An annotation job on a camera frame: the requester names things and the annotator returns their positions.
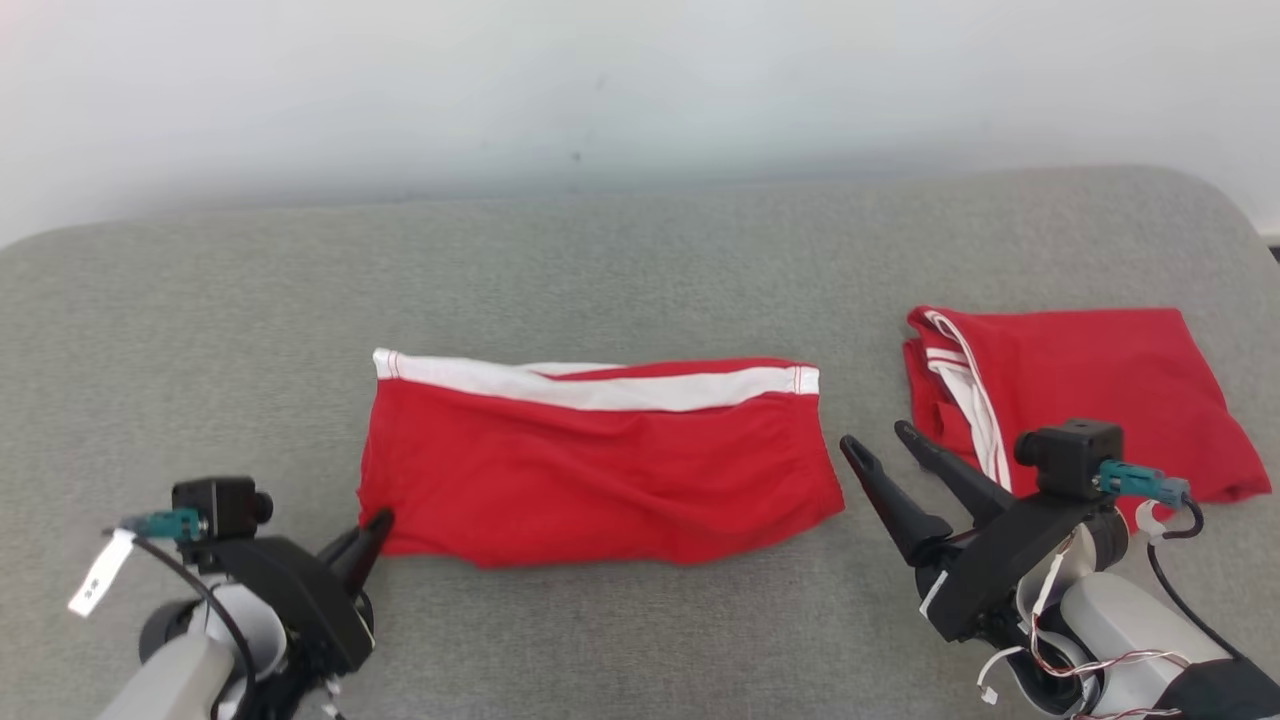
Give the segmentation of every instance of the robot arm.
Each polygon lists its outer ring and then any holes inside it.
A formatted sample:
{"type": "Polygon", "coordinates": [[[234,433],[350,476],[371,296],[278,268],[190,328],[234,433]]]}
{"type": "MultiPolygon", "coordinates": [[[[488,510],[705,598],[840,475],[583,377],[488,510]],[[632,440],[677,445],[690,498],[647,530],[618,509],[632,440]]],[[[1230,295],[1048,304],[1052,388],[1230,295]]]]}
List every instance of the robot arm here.
{"type": "Polygon", "coordinates": [[[234,667],[232,648],[183,634],[152,655],[97,720],[207,720],[234,667]]]}
{"type": "Polygon", "coordinates": [[[143,665],[99,720],[288,720],[307,693],[360,669],[374,650],[364,584],[392,514],[316,555],[256,537],[270,515],[252,479],[205,478],[174,486],[172,512],[123,523],[204,600],[151,615],[138,643],[143,665]],[[148,537],[175,539],[182,562],[148,537]],[[229,582],[206,588],[184,565],[229,582]]]}
{"type": "MultiPolygon", "coordinates": [[[[1180,505],[1180,480],[1124,465],[1119,427],[1070,420],[1019,438],[1015,460],[1038,469],[1039,492],[1014,498],[909,423],[895,425],[920,465],[973,516],[955,534],[924,512],[851,436],[841,451],[906,564],[920,614],[947,641],[996,648],[1039,711],[1079,720],[1184,717],[1258,720],[1280,715],[1280,685],[1193,614],[1175,615],[1133,583],[1106,573],[1128,550],[1120,493],[1180,505]]],[[[1203,523],[1198,509],[1193,537],[1203,523]]],[[[1164,579],[1153,546],[1152,566],[1164,579]]],[[[983,700],[995,692],[983,688],[983,700]]]]}

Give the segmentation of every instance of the black cable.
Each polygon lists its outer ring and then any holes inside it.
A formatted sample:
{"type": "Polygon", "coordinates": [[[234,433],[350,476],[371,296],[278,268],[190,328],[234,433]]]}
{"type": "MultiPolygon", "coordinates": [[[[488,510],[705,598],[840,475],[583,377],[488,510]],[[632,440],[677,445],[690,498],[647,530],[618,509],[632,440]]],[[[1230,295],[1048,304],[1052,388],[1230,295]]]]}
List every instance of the black cable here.
{"type": "Polygon", "coordinates": [[[1165,530],[1165,534],[1161,536],[1165,539],[1193,538],[1198,536],[1201,530],[1204,529],[1204,514],[1201,512],[1199,505],[1194,500],[1192,500],[1192,496],[1189,495],[1183,496],[1183,503],[1185,503],[1187,507],[1190,507],[1192,518],[1194,519],[1196,523],[1190,527],[1190,529],[1187,530],[1165,530]]]}
{"type": "MultiPolygon", "coordinates": [[[[1201,512],[1199,505],[1197,505],[1196,501],[1192,500],[1190,497],[1184,497],[1184,501],[1187,506],[1190,507],[1192,516],[1196,519],[1196,524],[1192,525],[1192,528],[1188,530],[1167,530],[1161,536],[1165,539],[1193,538],[1198,536],[1201,530],[1204,529],[1204,514],[1201,512]]],[[[1160,559],[1156,557],[1155,544],[1151,543],[1147,544],[1147,560],[1151,561],[1151,570],[1156,574],[1156,579],[1160,580],[1160,587],[1165,588],[1165,592],[1169,593],[1169,597],[1174,601],[1174,605],[1176,605],[1178,609],[1183,611],[1183,615],[1185,615],[1188,620],[1190,620],[1197,628],[1199,628],[1202,633],[1208,635],[1211,641],[1213,641],[1222,650],[1225,650],[1231,657],[1234,657],[1235,660],[1244,660],[1244,653],[1235,650],[1235,646],[1226,642],[1226,638],[1217,634],[1217,632],[1213,628],[1210,628],[1208,623],[1201,620],[1199,615],[1197,615],[1196,611],[1193,611],[1190,607],[1187,606],[1187,601],[1184,601],[1183,597],[1178,594],[1178,591],[1174,589],[1174,585],[1169,584],[1169,578],[1165,577],[1165,570],[1160,566],[1160,559]]]]}
{"type": "Polygon", "coordinates": [[[193,575],[191,570],[182,566],[169,553],[160,550],[151,543],[147,538],[142,536],[133,536],[133,544],[147,551],[152,557],[164,562],[166,568],[178,574],[179,578],[191,585],[191,589],[196,591],[200,597],[209,603],[209,609],[218,614],[223,624],[227,625],[227,632],[230,633],[232,641],[236,642],[236,650],[239,651],[241,657],[244,659],[244,694],[241,696],[238,707],[236,708],[236,715],[232,720],[244,720],[248,716],[248,707],[253,702],[253,694],[257,692],[257,669],[253,666],[253,655],[250,652],[248,641],[244,639],[244,633],[241,632],[239,625],[232,619],[232,614],[227,611],[221,601],[214,596],[214,592],[205,587],[205,583],[200,582],[200,578],[193,575]]]}

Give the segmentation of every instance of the wire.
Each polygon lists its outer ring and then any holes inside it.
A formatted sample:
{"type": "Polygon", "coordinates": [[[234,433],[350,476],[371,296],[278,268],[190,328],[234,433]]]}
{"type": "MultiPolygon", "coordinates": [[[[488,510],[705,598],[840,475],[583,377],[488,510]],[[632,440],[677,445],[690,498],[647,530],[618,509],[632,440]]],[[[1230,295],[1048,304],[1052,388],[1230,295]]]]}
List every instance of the wire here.
{"type": "MultiPolygon", "coordinates": [[[[1196,519],[1196,524],[1189,530],[1169,530],[1164,534],[1165,539],[1193,538],[1198,536],[1201,530],[1204,529],[1204,514],[1201,512],[1199,505],[1197,505],[1196,501],[1192,500],[1190,497],[1184,496],[1183,500],[1187,503],[1187,506],[1190,507],[1192,516],[1196,519]]],[[[1201,620],[1201,616],[1197,615],[1194,610],[1187,606],[1187,601],[1183,600],[1183,596],[1178,594],[1178,591],[1174,589],[1174,585],[1169,583],[1169,578],[1165,577],[1165,569],[1160,566],[1160,559],[1156,557],[1155,544],[1151,543],[1147,544],[1147,560],[1151,561],[1151,571],[1155,573],[1156,579],[1160,580],[1160,587],[1165,588],[1165,592],[1169,594],[1169,598],[1174,601],[1174,605],[1178,606],[1178,610],[1181,610],[1183,615],[1185,615],[1188,620],[1190,620],[1197,628],[1199,628],[1202,633],[1208,635],[1211,641],[1217,643],[1219,647],[1225,650],[1233,659],[1244,660],[1243,652],[1235,650],[1235,646],[1226,642],[1226,638],[1217,634],[1217,630],[1210,628],[1208,623],[1201,620]]]]}
{"type": "Polygon", "coordinates": [[[333,703],[332,698],[330,702],[321,705],[320,710],[323,710],[329,717],[333,717],[333,720],[347,720],[347,716],[338,710],[338,706],[333,703]]]}
{"type": "Polygon", "coordinates": [[[1162,536],[1165,539],[1187,539],[1193,538],[1204,529],[1204,512],[1201,511],[1199,503],[1192,500],[1192,496],[1184,495],[1183,503],[1192,510],[1192,519],[1194,524],[1185,530],[1166,530],[1162,536]]]}
{"type": "Polygon", "coordinates": [[[1071,720],[1120,720],[1121,717],[1175,717],[1181,710],[1157,710],[1155,707],[1135,707],[1110,715],[1073,715],[1071,720]]]}
{"type": "MultiPolygon", "coordinates": [[[[209,592],[211,593],[211,592],[216,591],[218,588],[220,588],[220,587],[223,587],[225,584],[227,584],[225,582],[214,583],[214,584],[209,585],[209,592]]],[[[206,634],[209,633],[209,616],[210,615],[212,615],[212,614],[211,612],[205,612],[205,626],[201,628],[201,632],[206,633],[206,634]]]]}
{"type": "Polygon", "coordinates": [[[1000,698],[1000,694],[996,693],[996,691],[993,691],[989,685],[983,684],[983,680],[987,679],[987,673],[991,673],[991,669],[996,665],[996,662],[1000,662],[1002,659],[1025,651],[1027,651],[1025,647],[1015,644],[1012,647],[1006,647],[1005,650],[996,651],[996,655],[992,655],[987,660],[987,664],[983,665],[982,670],[978,671],[978,689],[982,691],[983,702],[986,702],[987,705],[996,705],[996,701],[1000,698]]]}
{"type": "Polygon", "coordinates": [[[1039,597],[1036,600],[1036,605],[1032,607],[1032,623],[1030,623],[1030,653],[1036,660],[1036,664],[1041,670],[1052,675],[1055,678],[1076,678],[1079,675],[1088,675],[1097,673],[1100,670],[1106,670],[1115,665],[1128,665],[1130,662],[1144,662],[1147,660],[1167,660],[1179,667],[1187,669],[1190,665],[1190,660],[1187,656],[1172,652],[1172,651],[1160,651],[1160,650],[1133,650],[1120,657],[1114,657],[1111,660],[1103,660],[1097,662],[1085,662],[1075,667],[1057,667],[1050,665],[1044,656],[1039,652],[1039,618],[1044,611],[1044,603],[1048,600],[1050,589],[1053,585],[1053,579],[1057,577],[1057,571],[1062,565],[1062,559],[1066,556],[1066,551],[1071,548],[1071,543],[1075,541],[1075,532],[1068,536],[1066,542],[1064,542],[1053,555],[1053,562],[1050,565],[1048,574],[1044,577],[1044,583],[1041,585],[1039,597]]]}
{"type": "Polygon", "coordinates": [[[133,536],[133,544],[147,551],[152,557],[164,562],[166,568],[178,574],[179,578],[191,585],[191,589],[196,591],[200,597],[209,603],[209,609],[218,614],[223,624],[227,625],[227,632],[230,633],[232,641],[236,642],[236,650],[239,651],[241,657],[244,659],[244,694],[241,696],[239,705],[236,707],[236,715],[232,715],[232,720],[244,720],[248,716],[248,707],[253,702],[253,694],[257,692],[257,669],[253,666],[253,655],[250,652],[248,641],[244,639],[244,633],[241,632],[239,625],[232,619],[232,614],[227,611],[211,589],[205,587],[205,583],[200,582],[200,578],[193,575],[191,570],[182,566],[180,562],[169,557],[169,553],[156,547],[151,541],[142,536],[133,536]]]}

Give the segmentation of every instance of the red cloth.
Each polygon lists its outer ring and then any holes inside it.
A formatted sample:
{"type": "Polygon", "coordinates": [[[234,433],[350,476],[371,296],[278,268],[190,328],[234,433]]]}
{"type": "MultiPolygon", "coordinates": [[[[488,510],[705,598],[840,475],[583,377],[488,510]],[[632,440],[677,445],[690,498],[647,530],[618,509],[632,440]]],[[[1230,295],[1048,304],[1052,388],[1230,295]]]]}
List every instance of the red cloth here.
{"type": "Polygon", "coordinates": [[[485,566],[705,562],[844,510],[817,368],[508,366],[379,351],[361,520],[384,552],[485,566]]]}
{"type": "MultiPolygon", "coordinates": [[[[1125,461],[1187,478],[1201,502],[1271,492],[1178,310],[916,307],[908,323],[919,333],[904,346],[915,425],[1019,497],[1036,492],[1036,470],[1014,462],[1015,439],[1070,418],[1121,425],[1125,461]]],[[[1139,502],[1119,502],[1133,529],[1139,502]]]]}

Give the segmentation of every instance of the couch cushion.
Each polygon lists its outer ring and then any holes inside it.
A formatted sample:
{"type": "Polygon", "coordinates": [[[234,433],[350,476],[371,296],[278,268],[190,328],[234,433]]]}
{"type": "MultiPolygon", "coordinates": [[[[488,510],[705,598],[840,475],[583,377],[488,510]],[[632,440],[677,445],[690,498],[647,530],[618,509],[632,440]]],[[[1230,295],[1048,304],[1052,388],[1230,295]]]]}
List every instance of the couch cushion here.
{"type": "MultiPolygon", "coordinates": [[[[1164,170],[256,211],[12,246],[0,716],[91,717],[137,669],[148,611],[187,596],[175,578],[140,555],[90,620],[65,603],[100,529],[164,507],[172,482],[251,474],[275,497],[268,529],[310,548],[347,527],[378,346],[814,363],[828,446],[855,433],[959,520],[892,432],[909,411],[900,343],[916,304],[1176,305],[1280,469],[1280,270],[1217,191],[1164,170]]],[[[369,584],[379,646],[346,683],[347,716],[1027,716],[1002,671],[1000,706],[978,700],[989,650],[946,646],[920,619],[910,573],[837,466],[845,514],[713,565],[383,561],[369,584]]],[[[1212,507],[1201,538],[1164,551],[1188,602],[1272,673],[1276,510],[1212,507]]],[[[1140,555],[1120,571],[1156,591],[1140,555]]]]}

